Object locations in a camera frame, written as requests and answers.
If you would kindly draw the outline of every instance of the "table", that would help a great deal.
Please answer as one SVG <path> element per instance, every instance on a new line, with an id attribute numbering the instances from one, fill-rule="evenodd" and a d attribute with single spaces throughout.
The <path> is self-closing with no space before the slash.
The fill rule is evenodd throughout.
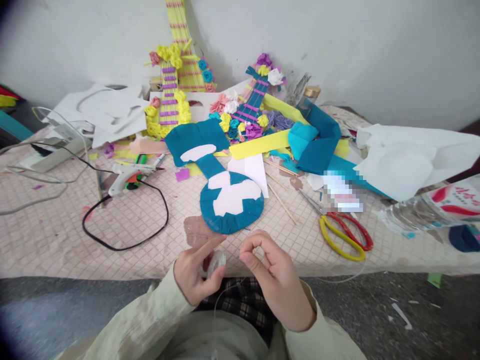
<path id="1" fill-rule="evenodd" d="M 351 124 L 365 125 L 360 117 L 333 106 L 323 110 L 337 119 Z M 45 129 L 35 137 L 41 138 Z M 1 163 L 15 164 L 33 152 L 29 146 L 10 150 L 0 157 Z M 92 164 L 111 170 L 114 161 L 98 151 Z M 230 158 L 220 157 L 226 167 Z M 78 160 L 67 160 L 51 174 L 72 180 L 85 165 Z M 171 156 L 162 163 L 165 171 L 158 171 L 148 182 L 160 188 L 165 195 L 170 220 L 165 230 L 150 242 L 132 250 L 113 252 L 94 242 L 82 230 L 82 218 L 98 201 L 95 172 L 87 169 L 76 183 L 70 184 L 58 199 L 28 207 L 12 215 L 0 217 L 0 276 L 47 276 L 89 280 L 133 280 L 162 278 L 183 250 L 195 242 L 204 241 L 211 231 L 202 221 L 200 191 L 207 183 L 204 176 L 194 176 L 177 182 Z M 263 229 L 287 251 L 302 277 L 323 277 L 356 274 L 361 263 L 348 261 L 335 253 L 319 232 L 318 215 L 298 191 L 302 188 L 310 197 L 319 200 L 319 193 L 308 185 L 305 176 L 293 180 L 283 176 L 276 168 L 268 171 L 288 186 L 284 191 L 271 182 L 290 211 L 299 221 L 294 226 L 278 200 L 271 196 L 265 200 L 261 217 L 249 226 L 250 230 Z M 43 187 L 34 190 L 36 185 Z M 45 196 L 56 194 L 61 185 L 44 184 L 12 174 L 0 176 L 3 210 Z M 367 253 L 363 273 L 438 272 L 450 275 L 480 273 L 480 257 L 476 253 L 461 253 L 454 249 L 445 236 L 418 234 L 413 239 L 387 230 L 377 220 L 375 212 L 383 206 L 381 197 L 367 192 L 365 211 L 358 214 L 359 221 L 370 232 L 374 247 Z M 154 233 L 164 223 L 166 210 L 155 190 L 141 186 L 138 190 L 96 209 L 87 221 L 87 228 L 99 238 L 120 247 L 132 245 Z M 242 240 L 250 233 L 243 229 L 229 235 L 220 246 L 226 254 L 226 275 L 246 276 L 248 269 L 239 260 Z M 350 247 L 338 239 L 344 251 Z"/>

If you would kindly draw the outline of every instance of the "gray floor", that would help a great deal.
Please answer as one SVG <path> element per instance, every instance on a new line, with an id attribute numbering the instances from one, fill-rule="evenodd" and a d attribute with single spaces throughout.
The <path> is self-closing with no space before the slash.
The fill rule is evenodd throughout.
<path id="1" fill-rule="evenodd" d="M 426 278 L 426 274 L 377 273 L 341 284 L 305 280 L 324 315 L 340 323 L 368 359 L 478 359 L 480 276 L 444 277 L 440 290 Z M 150 283 L 4 279 L 0 280 L 0 316 L 20 359 L 49 360 L 97 334 Z M 398 300 L 413 330 L 404 329 L 390 298 Z"/>

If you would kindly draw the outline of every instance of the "scissors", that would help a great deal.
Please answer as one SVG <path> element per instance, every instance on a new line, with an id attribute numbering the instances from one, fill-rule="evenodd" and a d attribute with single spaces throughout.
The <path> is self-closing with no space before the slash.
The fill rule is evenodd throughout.
<path id="1" fill-rule="evenodd" d="M 318 205 L 310 196 L 307 196 L 303 191 L 298 190 L 300 194 L 303 195 L 303 197 L 313 206 L 313 208 L 316 210 L 316 212 L 320 215 L 320 230 L 321 234 L 323 235 L 323 238 L 325 241 L 330 245 L 330 247 L 341 257 L 355 261 L 355 262 L 362 262 L 365 260 L 365 252 L 372 250 L 374 247 L 374 242 L 372 241 L 372 238 L 365 229 L 362 224 L 360 224 L 356 219 L 354 219 L 351 216 L 345 215 L 340 212 L 326 212 L 323 210 L 323 208 Z M 335 220 L 337 223 L 340 224 L 342 229 L 345 231 L 346 235 L 341 232 L 340 230 L 336 229 L 335 227 L 332 226 L 332 224 L 329 223 L 327 217 L 330 217 L 331 219 Z M 341 218 L 347 219 L 350 222 L 352 222 L 358 230 L 362 233 L 363 237 L 365 238 L 365 245 L 360 243 L 357 238 L 354 236 L 352 231 L 349 229 L 349 227 L 343 222 Z M 327 227 L 337 236 L 339 236 L 341 239 L 345 240 L 347 243 L 349 243 L 357 252 L 358 256 L 352 256 L 350 254 L 347 254 L 346 252 L 342 251 L 330 238 L 329 233 L 327 232 Z"/>

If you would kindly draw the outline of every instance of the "blue guitar craft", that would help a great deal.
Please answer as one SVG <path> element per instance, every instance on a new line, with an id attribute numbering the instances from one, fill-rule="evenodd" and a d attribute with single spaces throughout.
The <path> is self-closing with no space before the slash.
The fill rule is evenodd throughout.
<path id="1" fill-rule="evenodd" d="M 179 125 L 165 142 L 177 167 L 195 162 L 207 177 L 200 210 L 214 232 L 232 234 L 260 217 L 264 209 L 260 187 L 245 175 L 225 170 L 213 156 L 230 146 L 216 119 Z"/>

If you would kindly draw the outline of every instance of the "person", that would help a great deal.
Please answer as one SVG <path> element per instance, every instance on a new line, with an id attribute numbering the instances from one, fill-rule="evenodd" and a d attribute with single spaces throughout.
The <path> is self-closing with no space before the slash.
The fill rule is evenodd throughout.
<path id="1" fill-rule="evenodd" d="M 98 336 L 56 359 L 366 359 L 349 335 L 322 315 L 292 258 L 265 231 L 253 231 L 240 249 L 254 277 L 224 279 L 227 267 L 220 266 L 202 279 L 200 267 L 208 268 L 225 239 L 218 235 L 180 253 L 157 289 L 120 310 Z M 253 253 L 257 247 L 263 262 Z M 213 303 L 216 311 L 210 310 Z"/>

